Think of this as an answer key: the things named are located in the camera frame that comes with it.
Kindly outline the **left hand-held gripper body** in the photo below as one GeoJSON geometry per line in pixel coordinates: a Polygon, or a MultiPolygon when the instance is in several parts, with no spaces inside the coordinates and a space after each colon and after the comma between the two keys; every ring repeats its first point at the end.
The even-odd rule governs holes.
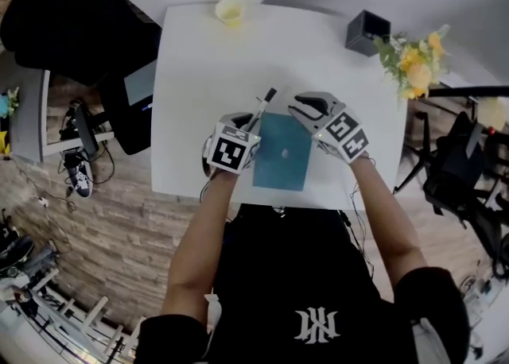
{"type": "Polygon", "coordinates": [[[218,121],[202,148],[202,169],[206,176],[218,170],[239,175],[255,158],[261,138],[218,121]]]}

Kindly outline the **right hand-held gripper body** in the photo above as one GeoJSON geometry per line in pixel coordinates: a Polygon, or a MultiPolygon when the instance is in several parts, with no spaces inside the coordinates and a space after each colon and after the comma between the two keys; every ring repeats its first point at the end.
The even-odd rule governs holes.
{"type": "Polygon", "coordinates": [[[365,154],[369,145],[361,121],[343,103],[332,105],[330,115],[324,117],[312,139],[324,152],[347,164],[365,154]]]}

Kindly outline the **black white marker pen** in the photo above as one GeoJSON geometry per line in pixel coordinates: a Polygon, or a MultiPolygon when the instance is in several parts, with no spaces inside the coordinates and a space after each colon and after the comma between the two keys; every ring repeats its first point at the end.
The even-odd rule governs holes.
{"type": "Polygon", "coordinates": [[[242,127],[243,131],[251,132],[258,120],[262,117],[262,114],[264,113],[268,103],[271,101],[271,99],[276,95],[277,90],[273,87],[267,92],[265,98],[260,102],[260,105],[258,107],[258,110],[256,113],[250,118],[248,123],[242,127]]]}

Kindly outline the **blue notebook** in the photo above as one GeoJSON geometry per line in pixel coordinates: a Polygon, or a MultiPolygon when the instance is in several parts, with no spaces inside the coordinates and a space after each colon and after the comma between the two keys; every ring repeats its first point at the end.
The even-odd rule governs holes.
{"type": "Polygon", "coordinates": [[[261,144],[254,159],[253,185],[301,192],[311,151],[309,132],[292,116],[265,113],[261,144]]]}

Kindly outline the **black square pen holder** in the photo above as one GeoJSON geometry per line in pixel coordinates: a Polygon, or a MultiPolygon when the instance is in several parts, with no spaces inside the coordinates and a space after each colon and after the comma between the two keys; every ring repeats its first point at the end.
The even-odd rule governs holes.
{"type": "Polygon", "coordinates": [[[345,48],[372,57],[378,53],[375,39],[388,41],[391,22],[370,11],[362,10],[347,27],[345,48]]]}

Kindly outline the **person's right forearm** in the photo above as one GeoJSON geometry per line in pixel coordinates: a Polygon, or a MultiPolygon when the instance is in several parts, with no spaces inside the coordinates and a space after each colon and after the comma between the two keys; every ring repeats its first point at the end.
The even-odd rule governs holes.
{"type": "Polygon", "coordinates": [[[396,288],[409,272],[428,265],[419,244],[418,232],[367,153],[357,157],[349,166],[359,187],[391,287],[396,288]]]}

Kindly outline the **person's left forearm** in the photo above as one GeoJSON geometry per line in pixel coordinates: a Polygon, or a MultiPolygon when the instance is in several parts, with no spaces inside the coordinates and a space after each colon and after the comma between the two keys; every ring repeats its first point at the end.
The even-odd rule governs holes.
{"type": "Polygon", "coordinates": [[[192,317],[205,325],[218,268],[224,226],[238,176],[221,171],[209,181],[196,214],[170,262],[162,315],[192,317]]]}

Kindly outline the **white desk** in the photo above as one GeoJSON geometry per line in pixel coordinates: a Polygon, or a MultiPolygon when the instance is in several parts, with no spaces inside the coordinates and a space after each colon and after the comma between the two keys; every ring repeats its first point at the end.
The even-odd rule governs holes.
{"type": "Polygon", "coordinates": [[[151,178],[156,192],[197,197],[202,146],[225,114],[285,114],[297,94],[327,91],[349,106],[386,185],[396,184],[406,103],[376,57],[348,50],[348,19],[283,6],[248,6],[240,26],[211,5],[166,11],[153,90],[151,178]]]}

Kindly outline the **black mesh office chair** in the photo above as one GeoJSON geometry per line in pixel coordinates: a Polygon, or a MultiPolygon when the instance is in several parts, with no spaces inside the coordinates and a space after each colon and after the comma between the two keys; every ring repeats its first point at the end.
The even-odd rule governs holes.
{"type": "Polygon", "coordinates": [[[487,131],[461,112],[449,133],[436,140],[437,148],[431,149],[428,114],[419,111],[415,117],[423,121],[422,147],[404,147],[418,157],[418,162],[394,193],[424,170],[423,192],[434,212],[442,215],[448,211],[462,225],[470,225],[492,260],[493,275],[509,280],[509,199],[504,199],[496,186],[490,190],[476,188],[482,176],[509,187],[509,176],[488,168],[487,155],[495,143],[509,144],[509,137],[487,131]]]}

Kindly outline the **black high-back office chair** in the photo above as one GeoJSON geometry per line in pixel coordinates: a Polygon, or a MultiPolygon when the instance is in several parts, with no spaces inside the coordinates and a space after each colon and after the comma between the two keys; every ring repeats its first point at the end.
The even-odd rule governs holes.
{"type": "Polygon", "coordinates": [[[151,144],[152,93],[130,103],[127,76],[157,59],[161,27],[127,0],[12,0],[0,41],[17,64],[96,87],[105,117],[128,155],[151,144]]]}

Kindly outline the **grey side desk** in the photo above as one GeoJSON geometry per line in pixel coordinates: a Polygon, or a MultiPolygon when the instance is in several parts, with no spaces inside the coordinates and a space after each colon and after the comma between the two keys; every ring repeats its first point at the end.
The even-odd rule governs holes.
{"type": "Polygon", "coordinates": [[[12,153],[26,161],[41,163],[45,157],[80,147],[80,138],[49,143],[47,104],[49,71],[15,68],[0,72],[3,87],[19,87],[19,107],[10,121],[12,153]]]}

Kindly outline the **yellow flower bouquet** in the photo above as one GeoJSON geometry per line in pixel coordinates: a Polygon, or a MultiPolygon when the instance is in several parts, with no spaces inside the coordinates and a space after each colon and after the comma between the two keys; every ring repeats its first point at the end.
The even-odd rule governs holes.
{"type": "Polygon", "coordinates": [[[446,73],[443,62],[448,55],[442,40],[449,30],[445,24],[418,40],[409,39],[405,33],[374,38],[380,63],[397,84],[400,99],[426,98],[430,88],[439,84],[439,77],[446,73]]]}

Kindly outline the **grey computer case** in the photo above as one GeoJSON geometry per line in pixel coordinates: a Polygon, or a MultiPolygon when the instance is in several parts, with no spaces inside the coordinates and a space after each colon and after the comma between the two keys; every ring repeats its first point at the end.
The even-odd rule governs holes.
{"type": "Polygon", "coordinates": [[[124,79],[128,103],[133,106],[153,95],[157,61],[154,60],[124,79]]]}

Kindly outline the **yellow paper cup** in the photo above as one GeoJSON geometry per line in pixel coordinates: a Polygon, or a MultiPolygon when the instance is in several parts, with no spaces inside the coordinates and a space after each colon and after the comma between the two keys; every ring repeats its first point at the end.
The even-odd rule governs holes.
{"type": "Polygon", "coordinates": [[[216,3],[214,14],[223,25],[236,28],[243,23],[244,10],[243,0],[220,0],[216,3]]]}

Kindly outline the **person's black t-shirt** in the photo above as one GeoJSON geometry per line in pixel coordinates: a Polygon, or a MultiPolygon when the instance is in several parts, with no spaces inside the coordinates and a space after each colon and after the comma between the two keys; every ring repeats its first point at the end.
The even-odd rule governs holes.
{"type": "Polygon", "coordinates": [[[421,325],[450,364],[468,354],[450,272],[416,269],[384,300],[336,211],[242,206],[226,228],[214,292],[222,312],[212,335],[182,315],[147,319],[134,364],[418,364],[421,325]]]}

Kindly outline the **white yellow plush toy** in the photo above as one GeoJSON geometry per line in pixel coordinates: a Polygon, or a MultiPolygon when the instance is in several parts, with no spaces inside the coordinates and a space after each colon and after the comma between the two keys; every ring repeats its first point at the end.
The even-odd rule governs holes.
{"type": "Polygon", "coordinates": [[[477,120],[478,123],[487,128],[502,132],[506,123],[509,122],[509,98],[479,99],[477,120]]]}

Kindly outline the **navy white sneaker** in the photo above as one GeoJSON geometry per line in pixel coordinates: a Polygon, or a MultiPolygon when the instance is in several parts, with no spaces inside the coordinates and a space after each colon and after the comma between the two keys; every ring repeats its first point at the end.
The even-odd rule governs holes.
{"type": "Polygon", "coordinates": [[[76,149],[64,152],[64,167],[74,192],[84,198],[90,197],[93,190],[92,173],[84,153],[76,149]]]}

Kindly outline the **blue plush toy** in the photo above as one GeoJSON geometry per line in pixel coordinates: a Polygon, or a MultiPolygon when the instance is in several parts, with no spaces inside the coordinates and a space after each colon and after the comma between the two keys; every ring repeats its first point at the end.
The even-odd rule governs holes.
{"type": "Polygon", "coordinates": [[[19,106],[19,87],[9,88],[0,94],[0,118],[10,117],[19,106]]]}

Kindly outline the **cluttered white table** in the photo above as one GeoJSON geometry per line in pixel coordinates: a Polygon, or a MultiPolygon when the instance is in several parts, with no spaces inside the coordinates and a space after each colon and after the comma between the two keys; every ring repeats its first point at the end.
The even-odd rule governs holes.
{"type": "Polygon", "coordinates": [[[69,364],[134,364],[141,317],[133,332],[103,321],[109,298],[101,296],[86,310],[73,297],[52,286],[59,269],[37,275],[32,282],[19,272],[0,280],[0,302],[32,329],[69,364]]]}

